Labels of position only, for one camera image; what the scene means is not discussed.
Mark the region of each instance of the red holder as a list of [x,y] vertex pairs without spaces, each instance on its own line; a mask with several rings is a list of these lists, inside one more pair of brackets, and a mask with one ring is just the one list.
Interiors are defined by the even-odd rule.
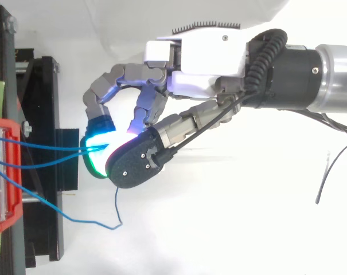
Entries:
[[[20,126],[19,124],[7,120],[0,119],[0,128],[5,131],[5,138],[20,141]],[[7,163],[21,165],[20,160],[20,145],[5,142],[5,160]],[[6,176],[21,184],[21,170],[17,168],[6,168]],[[0,221],[0,232],[13,225],[23,214],[22,207],[22,191],[9,182],[5,183],[7,213],[6,219]]]

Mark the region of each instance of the blue light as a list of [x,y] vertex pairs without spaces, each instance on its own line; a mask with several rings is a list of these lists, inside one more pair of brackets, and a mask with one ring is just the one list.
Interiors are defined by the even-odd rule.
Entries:
[[90,152],[88,154],[89,159],[95,169],[100,175],[107,176],[106,174],[106,162],[110,155],[120,146],[129,142],[131,139],[135,138],[137,135],[134,133],[124,133],[118,131],[100,133],[99,135],[90,137],[86,141],[86,146],[104,145],[109,144],[105,149]]

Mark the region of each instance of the screw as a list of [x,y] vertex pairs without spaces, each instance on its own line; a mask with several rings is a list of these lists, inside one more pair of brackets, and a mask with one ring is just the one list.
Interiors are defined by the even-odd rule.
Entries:
[[6,22],[4,23],[4,28],[11,34],[17,33],[18,31],[17,19],[13,16],[7,17]]
[[60,73],[60,64],[59,63],[55,62],[53,64],[53,72],[54,73]]
[[24,121],[22,123],[22,129],[23,129],[23,134],[26,138],[29,137],[29,134],[32,133],[32,126],[29,125],[29,122],[28,121]]

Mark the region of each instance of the white background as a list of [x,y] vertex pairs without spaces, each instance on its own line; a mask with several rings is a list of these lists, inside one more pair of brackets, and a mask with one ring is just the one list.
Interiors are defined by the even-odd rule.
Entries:
[[[61,127],[81,133],[87,125],[83,93],[116,62],[139,62],[145,41],[198,20],[234,18],[253,26],[271,20],[283,5],[0,2],[18,18],[16,46],[36,48],[37,56],[61,64]],[[291,1],[270,23],[250,29],[249,38],[269,28],[284,29],[289,44],[347,45],[347,1]],[[137,95],[124,91],[109,103],[118,129],[127,128]],[[163,117],[193,104],[171,100]],[[347,115],[331,117],[347,123]],[[333,158],[346,144],[346,135],[297,114],[243,109],[187,146],[152,180],[120,190],[121,228],[65,220],[61,261],[37,257],[27,274],[347,274],[347,151],[330,173],[320,205],[314,203],[327,152]],[[64,211],[115,225],[114,192],[80,159],[79,190],[64,195]]]

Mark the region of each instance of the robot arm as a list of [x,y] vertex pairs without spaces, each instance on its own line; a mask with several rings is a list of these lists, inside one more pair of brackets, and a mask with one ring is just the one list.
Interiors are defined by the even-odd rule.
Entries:
[[[103,104],[121,84],[142,87],[129,127],[139,136],[106,163],[115,185],[130,188],[150,179],[173,157],[175,144],[209,124],[229,122],[241,107],[347,113],[347,46],[285,45],[286,35],[272,36],[274,30],[247,42],[238,28],[211,22],[176,30],[147,43],[143,65],[116,65],[92,84],[83,98],[87,135],[108,128],[99,122],[111,120]],[[169,96],[207,101],[156,123]]]

